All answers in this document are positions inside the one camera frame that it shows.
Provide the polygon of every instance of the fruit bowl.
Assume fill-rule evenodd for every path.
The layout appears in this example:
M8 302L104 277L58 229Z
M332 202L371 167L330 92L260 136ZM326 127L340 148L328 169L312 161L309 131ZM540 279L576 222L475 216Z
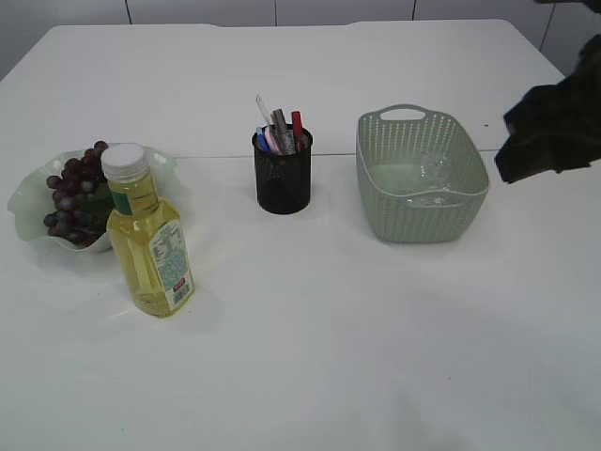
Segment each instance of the fruit bowl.
M154 148L145 146L143 148L159 194L167 191L169 185L177 185L176 160ZM46 179L51 175L60 174L67 160L81 158L84 153L85 150L61 153L33 171L19 184L10 197L7 208L15 215L15 228L17 236L21 240L51 240L72 252L98 253L111 248L106 233L103 233L91 245L83 247L63 238L49 236L48 227L42 223L44 215L55 210L52 199L53 191L46 186Z

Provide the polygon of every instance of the marker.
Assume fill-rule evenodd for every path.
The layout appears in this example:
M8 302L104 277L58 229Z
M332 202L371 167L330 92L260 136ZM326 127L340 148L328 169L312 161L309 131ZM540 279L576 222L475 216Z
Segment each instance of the marker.
M292 130L294 131L294 144L296 151L304 151L304 143L302 140L302 136L304 135L304 133L302 131L302 119L300 111L292 112Z
M275 131L277 131L280 141L284 145L282 152L285 152L284 155L292 155L295 152L294 139L288 134L288 127L285 124L284 112L281 109L274 110L273 113L271 113L271 117L273 118Z
M273 139L274 134L275 133L271 127L267 127L267 129L265 129L265 139L267 140L267 144L270 146L271 153L275 155L282 155L282 151L278 148L275 139Z

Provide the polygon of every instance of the purple grapes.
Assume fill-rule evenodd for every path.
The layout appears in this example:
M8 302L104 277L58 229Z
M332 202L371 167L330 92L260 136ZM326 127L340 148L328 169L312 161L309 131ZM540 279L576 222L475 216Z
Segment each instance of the purple grapes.
M106 231L108 211L100 210L100 218L86 209L90 209L90 205L97 205L94 195L99 185L106 182L100 168L100 156L108 147L104 141L98 141L85 151L82 158L68 159L60 177L49 176L46 179L48 188L54 190L52 197L57 209L43 219L50 236L89 246Z

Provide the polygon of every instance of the green basket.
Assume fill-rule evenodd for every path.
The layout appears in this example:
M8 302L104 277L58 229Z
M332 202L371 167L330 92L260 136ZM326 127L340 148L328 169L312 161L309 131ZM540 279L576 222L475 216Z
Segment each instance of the green basket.
M424 117L382 118L392 110L416 110ZM424 187L424 155L444 162L445 186ZM480 152L461 124L415 105L360 117L357 175L370 226L381 239L396 242L456 240L478 214L489 185Z

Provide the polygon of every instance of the black pen holder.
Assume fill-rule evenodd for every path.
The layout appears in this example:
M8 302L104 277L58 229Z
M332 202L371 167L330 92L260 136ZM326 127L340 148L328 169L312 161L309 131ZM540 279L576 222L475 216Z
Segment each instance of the black pen holder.
M311 198L311 145L313 136L302 129L304 150L292 155L263 151L253 136L256 198L263 210L291 214L304 209Z

